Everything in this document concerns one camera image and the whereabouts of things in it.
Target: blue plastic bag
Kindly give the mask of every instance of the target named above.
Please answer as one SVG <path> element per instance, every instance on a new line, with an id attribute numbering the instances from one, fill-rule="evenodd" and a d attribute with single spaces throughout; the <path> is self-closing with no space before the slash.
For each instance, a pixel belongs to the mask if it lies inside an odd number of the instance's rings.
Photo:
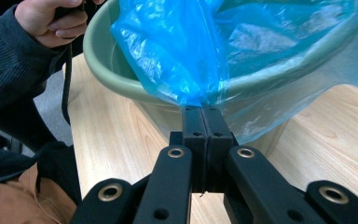
<path id="1" fill-rule="evenodd" d="M 175 105 L 217 105 L 241 144 L 331 87 L 358 86 L 358 0 L 123 0 L 120 9 L 111 31 L 144 88 Z"/>
<path id="2" fill-rule="evenodd" d="M 111 32 L 150 94 L 198 106 L 224 94 L 226 56 L 202 1 L 120 1 Z"/>

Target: finger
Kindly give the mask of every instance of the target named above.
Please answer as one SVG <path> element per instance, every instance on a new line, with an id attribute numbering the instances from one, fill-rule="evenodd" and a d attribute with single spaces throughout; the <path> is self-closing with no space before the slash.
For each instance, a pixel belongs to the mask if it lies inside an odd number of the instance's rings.
<path id="1" fill-rule="evenodd" d="M 74 39 L 64 39 L 57 37 L 55 32 L 48 31 L 44 35 L 36 36 L 36 41 L 45 46 L 48 49 L 52 49 L 58 46 L 66 45 L 71 43 Z"/>
<path id="2" fill-rule="evenodd" d="M 83 24 L 78 25 L 77 27 L 73 27 L 67 30 L 57 30 L 56 36 L 65 38 L 65 39 L 73 39 L 75 36 L 83 35 L 86 32 L 87 24 L 84 22 Z"/>
<path id="3" fill-rule="evenodd" d="M 50 31 L 70 29 L 85 23 L 87 18 L 88 16 L 86 12 L 74 11 L 73 13 L 52 22 L 48 25 L 48 28 Z"/>

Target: black clamp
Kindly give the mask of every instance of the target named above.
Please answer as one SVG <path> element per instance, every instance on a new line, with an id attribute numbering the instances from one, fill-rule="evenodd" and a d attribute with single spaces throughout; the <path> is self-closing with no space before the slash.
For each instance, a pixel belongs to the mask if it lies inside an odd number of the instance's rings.
<path id="1" fill-rule="evenodd" d="M 330 181 L 291 186 L 257 149 L 239 146 L 220 111 L 182 108 L 151 175 L 91 189 L 72 223 L 188 223 L 191 193 L 224 193 L 233 223 L 358 223 L 358 197 Z"/>

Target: table surface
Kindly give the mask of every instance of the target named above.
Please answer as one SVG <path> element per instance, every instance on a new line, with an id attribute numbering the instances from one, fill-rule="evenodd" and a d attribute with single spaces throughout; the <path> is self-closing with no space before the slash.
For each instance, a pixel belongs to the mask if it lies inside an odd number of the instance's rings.
<path id="1" fill-rule="evenodd" d="M 83 197 L 107 178 L 149 175 L 168 144 L 132 100 L 95 79 L 83 55 L 73 59 L 69 114 Z M 358 195 L 358 89 L 337 86 L 294 116 L 268 159 L 300 189 L 327 179 Z M 222 194 L 193 194 L 191 223 L 228 222 Z"/>

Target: human hand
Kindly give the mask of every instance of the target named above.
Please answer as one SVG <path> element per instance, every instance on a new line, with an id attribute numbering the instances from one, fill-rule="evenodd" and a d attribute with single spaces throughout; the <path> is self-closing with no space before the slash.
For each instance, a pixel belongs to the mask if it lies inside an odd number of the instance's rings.
<path id="1" fill-rule="evenodd" d="M 74 12 L 54 20 L 57 7 L 78 7 L 83 0 L 24 0 L 15 11 L 20 26 L 36 41 L 47 48 L 55 48 L 73 41 L 74 36 L 83 35 L 87 28 L 87 14 Z M 93 0 L 101 4 L 104 0 Z"/>

